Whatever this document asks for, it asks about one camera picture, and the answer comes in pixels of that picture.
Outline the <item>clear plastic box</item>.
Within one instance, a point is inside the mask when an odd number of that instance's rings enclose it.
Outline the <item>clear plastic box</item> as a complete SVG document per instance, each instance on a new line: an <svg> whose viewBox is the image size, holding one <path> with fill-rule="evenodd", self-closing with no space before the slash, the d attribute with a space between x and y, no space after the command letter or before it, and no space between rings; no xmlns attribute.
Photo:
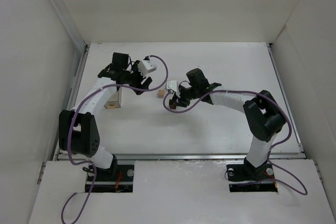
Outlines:
<svg viewBox="0 0 336 224"><path fill-rule="evenodd" d="M109 100L105 103L104 107L106 109L121 108L121 96L122 96L122 89L120 88L114 95L112 95L109 98Z"/></svg>

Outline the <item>light tan wood cube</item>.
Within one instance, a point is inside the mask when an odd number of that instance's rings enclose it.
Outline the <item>light tan wood cube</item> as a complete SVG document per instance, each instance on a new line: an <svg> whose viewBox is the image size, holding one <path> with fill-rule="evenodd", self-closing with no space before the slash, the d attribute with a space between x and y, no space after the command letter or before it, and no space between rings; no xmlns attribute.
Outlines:
<svg viewBox="0 0 336 224"><path fill-rule="evenodd" d="M165 96L165 91L164 90L159 90L158 93L157 93L157 97L158 98L164 98Z"/></svg>

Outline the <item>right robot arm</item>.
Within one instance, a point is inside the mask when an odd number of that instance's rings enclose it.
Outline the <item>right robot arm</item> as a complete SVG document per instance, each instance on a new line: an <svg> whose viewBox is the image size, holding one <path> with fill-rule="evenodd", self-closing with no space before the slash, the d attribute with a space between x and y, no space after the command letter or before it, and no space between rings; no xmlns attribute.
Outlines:
<svg viewBox="0 0 336 224"><path fill-rule="evenodd" d="M176 91L169 89L172 98L164 102L164 107L173 113L182 107L189 111L190 102L205 102L221 105L245 115L253 140L242 164L227 165L227 176L231 182L263 180L272 177L267 170L272 143L276 135L287 123L287 116L267 90L260 93L252 91L221 90L220 83L209 83L201 69L196 68L186 74L189 87L179 85Z"/></svg>

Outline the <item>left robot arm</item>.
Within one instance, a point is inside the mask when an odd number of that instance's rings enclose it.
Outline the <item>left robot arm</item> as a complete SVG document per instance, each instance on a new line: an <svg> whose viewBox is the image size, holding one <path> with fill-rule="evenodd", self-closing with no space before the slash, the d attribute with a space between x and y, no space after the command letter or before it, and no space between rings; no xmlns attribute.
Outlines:
<svg viewBox="0 0 336 224"><path fill-rule="evenodd" d="M95 117L122 86L132 87L137 95L149 88L156 70L149 58L132 62L128 54L115 52L111 63L102 69L86 98L71 110L59 115L59 148L71 154L81 154L91 161L92 168L105 176L114 177L117 158L100 145Z"/></svg>

